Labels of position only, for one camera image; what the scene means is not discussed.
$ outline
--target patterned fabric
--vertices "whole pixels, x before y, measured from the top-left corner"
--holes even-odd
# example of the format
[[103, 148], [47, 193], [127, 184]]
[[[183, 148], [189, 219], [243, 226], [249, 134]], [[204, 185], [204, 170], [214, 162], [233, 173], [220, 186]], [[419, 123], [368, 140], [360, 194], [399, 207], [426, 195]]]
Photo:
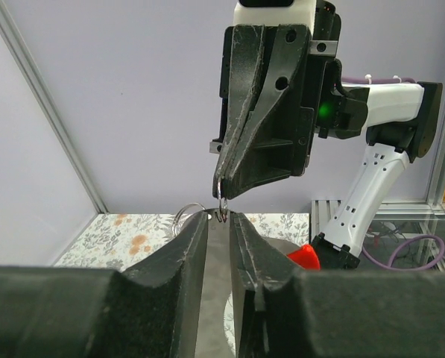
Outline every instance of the patterned fabric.
[[[301, 246], [309, 240], [309, 214], [246, 214], [262, 236]], [[190, 216], [181, 217], [177, 232]], [[171, 241], [174, 215], [99, 215], [58, 260], [57, 266], [124, 271]], [[224, 310], [224, 331], [236, 354], [232, 294]]]

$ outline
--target metal ring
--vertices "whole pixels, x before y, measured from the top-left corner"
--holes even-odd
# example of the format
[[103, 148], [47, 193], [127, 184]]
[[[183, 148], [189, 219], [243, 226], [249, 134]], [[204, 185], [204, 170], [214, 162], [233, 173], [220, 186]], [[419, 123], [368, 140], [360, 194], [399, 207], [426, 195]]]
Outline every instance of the metal ring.
[[227, 198], [224, 198], [224, 203], [222, 204], [222, 183], [221, 180], [217, 182], [217, 199], [219, 200], [219, 213], [221, 214], [222, 220], [225, 222], [227, 220]]
[[185, 207], [183, 207], [181, 210], [177, 212], [177, 214], [174, 216], [174, 219], [172, 220], [172, 235], [173, 237], [176, 237], [179, 235], [179, 232], [177, 231], [177, 226], [179, 226], [180, 218], [183, 216], [183, 214], [192, 207], [200, 207], [202, 210], [205, 210], [205, 206], [199, 203], [191, 203], [187, 204]]

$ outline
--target green led light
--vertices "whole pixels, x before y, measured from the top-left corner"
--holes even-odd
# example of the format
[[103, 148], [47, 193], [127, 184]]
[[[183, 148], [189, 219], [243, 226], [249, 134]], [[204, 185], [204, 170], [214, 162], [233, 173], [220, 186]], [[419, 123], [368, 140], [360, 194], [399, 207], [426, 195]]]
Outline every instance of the green led light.
[[333, 114], [333, 108], [330, 103], [323, 103], [318, 109], [318, 116], [322, 119], [328, 118]]

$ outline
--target red object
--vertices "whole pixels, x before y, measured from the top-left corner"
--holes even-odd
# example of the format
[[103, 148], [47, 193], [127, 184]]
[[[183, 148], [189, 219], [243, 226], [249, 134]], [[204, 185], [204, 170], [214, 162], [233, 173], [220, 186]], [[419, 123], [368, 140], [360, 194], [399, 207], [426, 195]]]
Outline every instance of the red object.
[[304, 245], [287, 257], [307, 270], [320, 270], [320, 260], [311, 245]]

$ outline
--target white backdrop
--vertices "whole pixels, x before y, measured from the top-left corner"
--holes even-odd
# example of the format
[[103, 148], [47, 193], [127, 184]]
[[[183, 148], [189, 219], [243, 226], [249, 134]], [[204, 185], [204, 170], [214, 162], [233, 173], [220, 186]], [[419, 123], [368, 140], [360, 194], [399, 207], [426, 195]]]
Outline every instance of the white backdrop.
[[[445, 0], [338, 0], [344, 75], [445, 83]], [[5, 0], [77, 150], [113, 212], [171, 213], [211, 196], [218, 82], [234, 0]], [[306, 175], [230, 203], [300, 212], [343, 198], [364, 138], [316, 140]], [[389, 200], [426, 196], [432, 151]]]
[[52, 264], [94, 215], [0, 36], [0, 264]]

